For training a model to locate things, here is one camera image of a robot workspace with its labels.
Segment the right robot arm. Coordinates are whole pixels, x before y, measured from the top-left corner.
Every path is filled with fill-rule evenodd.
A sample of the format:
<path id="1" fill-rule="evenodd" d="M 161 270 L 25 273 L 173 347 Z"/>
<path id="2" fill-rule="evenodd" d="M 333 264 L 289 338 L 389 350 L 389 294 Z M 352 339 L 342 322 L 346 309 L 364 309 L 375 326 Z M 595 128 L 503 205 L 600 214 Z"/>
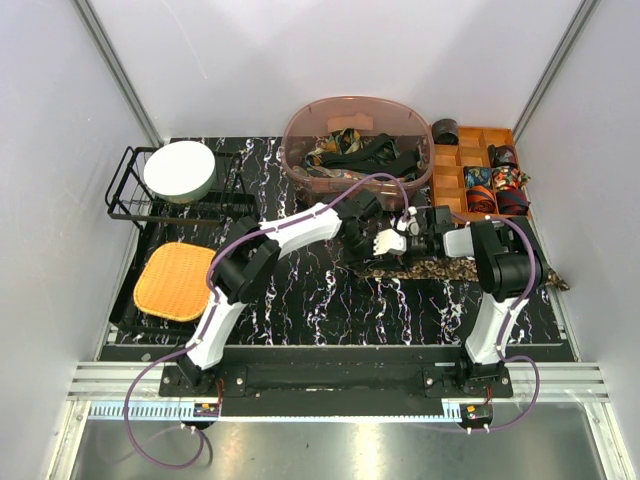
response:
<path id="1" fill-rule="evenodd" d="M 463 217 L 448 206 L 426 212 L 420 241 L 439 258 L 471 257 L 483 291 L 478 315 L 456 360 L 451 383 L 466 396 L 480 396 L 506 376 L 511 331 L 530 294 L 548 280 L 549 265 L 529 220 L 488 215 L 456 227 Z"/>

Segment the orange striped rolled tie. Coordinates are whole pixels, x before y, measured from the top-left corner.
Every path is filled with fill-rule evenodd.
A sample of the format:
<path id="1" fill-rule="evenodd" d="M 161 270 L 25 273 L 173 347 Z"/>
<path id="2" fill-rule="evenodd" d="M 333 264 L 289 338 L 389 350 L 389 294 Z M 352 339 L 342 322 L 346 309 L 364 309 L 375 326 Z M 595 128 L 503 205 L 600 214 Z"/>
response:
<path id="1" fill-rule="evenodd" d="M 493 214 L 496 201 L 493 192 L 483 185 L 477 185 L 466 191 L 467 209 L 471 213 Z"/>

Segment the colourful patterned tie in tub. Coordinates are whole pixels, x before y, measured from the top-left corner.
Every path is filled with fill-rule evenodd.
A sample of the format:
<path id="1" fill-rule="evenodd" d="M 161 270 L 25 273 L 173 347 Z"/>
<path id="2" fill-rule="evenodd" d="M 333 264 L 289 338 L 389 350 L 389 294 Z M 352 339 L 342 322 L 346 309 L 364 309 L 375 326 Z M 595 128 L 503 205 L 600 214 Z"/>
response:
<path id="1" fill-rule="evenodd" d="M 320 139 L 293 170 L 305 177 L 361 179 L 385 173 L 400 157 L 396 141 L 382 133 L 363 137 L 353 128 Z"/>

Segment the black tie in tub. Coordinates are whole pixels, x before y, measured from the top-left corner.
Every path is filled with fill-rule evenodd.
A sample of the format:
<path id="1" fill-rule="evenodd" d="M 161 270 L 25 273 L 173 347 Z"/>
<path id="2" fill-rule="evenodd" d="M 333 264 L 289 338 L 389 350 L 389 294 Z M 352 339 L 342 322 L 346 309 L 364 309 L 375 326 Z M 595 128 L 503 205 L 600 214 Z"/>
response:
<path id="1" fill-rule="evenodd" d="M 347 128 L 319 142 L 300 166 L 313 177 L 359 180 L 384 173 L 408 181 L 416 178 L 420 160 L 418 149 L 400 151 L 396 140 L 385 133 L 362 137 L 357 130 Z"/>

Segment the maroon striped rolled tie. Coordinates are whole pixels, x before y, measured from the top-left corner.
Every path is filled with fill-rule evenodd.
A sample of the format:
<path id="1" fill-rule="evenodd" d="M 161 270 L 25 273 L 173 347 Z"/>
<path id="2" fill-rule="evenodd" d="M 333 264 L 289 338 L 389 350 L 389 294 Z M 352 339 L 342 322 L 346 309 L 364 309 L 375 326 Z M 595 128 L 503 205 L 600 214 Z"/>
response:
<path id="1" fill-rule="evenodd" d="M 495 194 L 498 212 L 501 215 L 526 216 L 529 211 L 529 201 L 523 190 L 506 188 Z"/>

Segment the brown translucent plastic tub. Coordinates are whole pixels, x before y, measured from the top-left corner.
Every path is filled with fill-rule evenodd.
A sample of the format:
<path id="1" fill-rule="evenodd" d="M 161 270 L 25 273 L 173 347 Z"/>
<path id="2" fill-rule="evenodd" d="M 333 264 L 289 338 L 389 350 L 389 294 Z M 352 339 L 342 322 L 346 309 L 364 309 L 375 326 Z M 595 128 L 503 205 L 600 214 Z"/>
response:
<path id="1" fill-rule="evenodd" d="M 368 175 L 363 187 L 387 211 L 404 208 L 435 166 L 431 126 L 413 109 L 386 99 L 338 96 L 314 101 L 290 119 L 279 149 L 282 168 L 307 205 L 335 197 Z"/>

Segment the orange woven bamboo tray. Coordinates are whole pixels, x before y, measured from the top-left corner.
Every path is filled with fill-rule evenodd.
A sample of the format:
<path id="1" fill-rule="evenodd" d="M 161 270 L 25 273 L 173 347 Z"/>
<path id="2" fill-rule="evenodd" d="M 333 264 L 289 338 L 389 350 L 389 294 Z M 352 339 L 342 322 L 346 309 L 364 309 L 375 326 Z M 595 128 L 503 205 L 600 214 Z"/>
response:
<path id="1" fill-rule="evenodd" d="M 149 258 L 133 292 L 143 313 L 178 323 L 198 319 L 209 298 L 205 275 L 215 251 L 184 242 L 158 247 Z"/>

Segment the dark maroon rolled tie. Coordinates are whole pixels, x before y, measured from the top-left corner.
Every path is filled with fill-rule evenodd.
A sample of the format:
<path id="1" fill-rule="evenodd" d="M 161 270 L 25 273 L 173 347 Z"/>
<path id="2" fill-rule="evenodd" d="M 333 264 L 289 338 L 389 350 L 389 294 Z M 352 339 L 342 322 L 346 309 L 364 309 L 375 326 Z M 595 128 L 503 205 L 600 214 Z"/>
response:
<path id="1" fill-rule="evenodd" d="M 490 144 L 487 148 L 488 158 L 492 168 L 499 168 L 504 165 L 512 165 L 517 167 L 516 151 L 512 145 Z"/>

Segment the dark grey rolled tie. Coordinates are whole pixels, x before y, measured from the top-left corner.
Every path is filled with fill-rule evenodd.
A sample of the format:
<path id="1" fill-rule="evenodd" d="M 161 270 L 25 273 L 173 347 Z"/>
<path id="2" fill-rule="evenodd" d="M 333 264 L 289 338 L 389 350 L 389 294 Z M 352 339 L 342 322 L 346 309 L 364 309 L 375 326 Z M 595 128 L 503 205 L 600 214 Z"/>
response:
<path id="1" fill-rule="evenodd" d="M 440 119 L 432 125 L 432 136 L 437 145 L 458 145 L 459 125 L 451 118 Z"/>

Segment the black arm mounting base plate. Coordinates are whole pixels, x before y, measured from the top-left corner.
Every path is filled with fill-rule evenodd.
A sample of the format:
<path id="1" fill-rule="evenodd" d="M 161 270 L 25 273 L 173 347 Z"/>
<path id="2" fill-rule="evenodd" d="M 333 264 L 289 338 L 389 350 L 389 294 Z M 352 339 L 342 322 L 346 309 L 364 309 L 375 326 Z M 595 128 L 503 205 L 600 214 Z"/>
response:
<path id="1" fill-rule="evenodd" d="M 428 398 L 508 399 L 510 372 L 502 364 L 473 366 L 460 346 L 230 346 L 208 370 L 185 359 L 163 368 L 162 397 L 227 398 L 265 390 L 384 392 Z"/>

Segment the red floral rolled tie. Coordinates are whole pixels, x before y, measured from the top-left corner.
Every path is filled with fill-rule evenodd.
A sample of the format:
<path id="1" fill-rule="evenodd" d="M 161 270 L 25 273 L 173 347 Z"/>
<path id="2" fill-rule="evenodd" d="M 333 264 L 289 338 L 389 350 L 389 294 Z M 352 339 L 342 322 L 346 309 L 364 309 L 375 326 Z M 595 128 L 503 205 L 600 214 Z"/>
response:
<path id="1" fill-rule="evenodd" d="M 502 165 L 492 170 L 492 185 L 496 191 L 521 189 L 530 180 L 530 176 L 514 165 Z"/>

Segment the blue patterned rolled tie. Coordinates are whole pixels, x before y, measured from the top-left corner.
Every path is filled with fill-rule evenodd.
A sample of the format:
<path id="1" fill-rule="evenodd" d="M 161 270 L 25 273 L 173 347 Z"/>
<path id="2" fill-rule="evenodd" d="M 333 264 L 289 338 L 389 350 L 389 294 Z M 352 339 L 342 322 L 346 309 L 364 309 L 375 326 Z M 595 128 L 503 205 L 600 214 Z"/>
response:
<path id="1" fill-rule="evenodd" d="M 478 186 L 489 190 L 492 189 L 493 169 L 490 167 L 465 166 L 463 168 L 463 176 L 467 189 Z"/>

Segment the white round container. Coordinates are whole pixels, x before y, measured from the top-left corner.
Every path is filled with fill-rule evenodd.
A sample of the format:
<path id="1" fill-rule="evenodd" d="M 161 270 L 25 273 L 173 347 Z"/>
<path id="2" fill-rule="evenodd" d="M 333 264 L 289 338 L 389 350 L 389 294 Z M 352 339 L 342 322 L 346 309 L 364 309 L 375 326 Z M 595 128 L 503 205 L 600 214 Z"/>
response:
<path id="1" fill-rule="evenodd" d="M 146 160 L 143 181 L 160 199 L 186 204 L 210 191 L 215 172 L 216 159 L 206 145 L 179 141 L 163 146 Z"/>

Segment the brown floral patterned tie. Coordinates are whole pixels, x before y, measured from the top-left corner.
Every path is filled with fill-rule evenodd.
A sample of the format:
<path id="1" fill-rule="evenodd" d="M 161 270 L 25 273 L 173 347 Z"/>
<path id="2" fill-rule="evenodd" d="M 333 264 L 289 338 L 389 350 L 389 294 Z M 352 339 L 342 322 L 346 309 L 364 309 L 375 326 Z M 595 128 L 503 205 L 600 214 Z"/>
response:
<path id="1" fill-rule="evenodd" d="M 369 266 L 356 274 L 363 278 L 479 282 L 475 261 L 470 258 L 420 260 L 411 267 L 401 267 L 399 270 Z"/>

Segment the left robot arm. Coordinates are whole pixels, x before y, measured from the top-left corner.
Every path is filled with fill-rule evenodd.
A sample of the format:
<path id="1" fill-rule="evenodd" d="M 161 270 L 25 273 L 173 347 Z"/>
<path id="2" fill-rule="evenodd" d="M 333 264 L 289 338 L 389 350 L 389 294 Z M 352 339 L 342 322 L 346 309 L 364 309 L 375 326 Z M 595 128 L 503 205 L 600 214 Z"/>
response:
<path id="1" fill-rule="evenodd" d="M 231 330 L 242 311 L 267 292 L 282 257 L 334 238 L 347 250 L 369 256 L 373 238 L 364 227 L 381 211 L 376 196 L 362 190 L 282 219 L 259 223 L 243 217 L 235 222 L 206 274 L 210 295 L 204 313 L 185 353 L 177 358 L 181 384 L 196 396 L 214 388 L 213 368 L 222 359 Z"/>

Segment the orange wooden divided tray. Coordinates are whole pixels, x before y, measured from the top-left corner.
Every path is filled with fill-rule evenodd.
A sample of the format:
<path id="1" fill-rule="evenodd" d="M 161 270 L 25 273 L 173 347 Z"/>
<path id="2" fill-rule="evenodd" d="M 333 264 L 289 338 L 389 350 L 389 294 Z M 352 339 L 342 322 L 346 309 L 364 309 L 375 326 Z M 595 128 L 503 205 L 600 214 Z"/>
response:
<path id="1" fill-rule="evenodd" d="M 529 176 L 520 167 L 511 130 L 460 126 L 443 119 L 432 126 L 432 135 L 433 205 L 446 206 L 468 220 L 530 216 L 525 191 Z"/>

